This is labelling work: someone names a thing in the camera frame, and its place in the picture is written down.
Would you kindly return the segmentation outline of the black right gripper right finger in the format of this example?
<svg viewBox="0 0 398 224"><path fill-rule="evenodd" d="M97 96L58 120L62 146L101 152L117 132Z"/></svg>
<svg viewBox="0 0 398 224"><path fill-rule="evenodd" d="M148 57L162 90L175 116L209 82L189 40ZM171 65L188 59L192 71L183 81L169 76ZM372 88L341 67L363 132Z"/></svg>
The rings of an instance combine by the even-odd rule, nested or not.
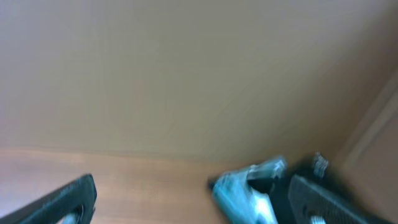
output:
<svg viewBox="0 0 398 224"><path fill-rule="evenodd" d="M288 198L298 224L383 224L387 220L352 206L322 186L295 175Z"/></svg>

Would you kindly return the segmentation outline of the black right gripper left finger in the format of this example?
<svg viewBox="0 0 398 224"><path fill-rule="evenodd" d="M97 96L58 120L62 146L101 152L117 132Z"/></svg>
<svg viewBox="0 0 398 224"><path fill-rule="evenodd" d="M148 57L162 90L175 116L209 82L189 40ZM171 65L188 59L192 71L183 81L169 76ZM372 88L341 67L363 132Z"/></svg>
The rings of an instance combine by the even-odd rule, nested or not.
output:
<svg viewBox="0 0 398 224"><path fill-rule="evenodd" d="M1 224L90 223L97 191L94 178L85 174L1 218Z"/></svg>

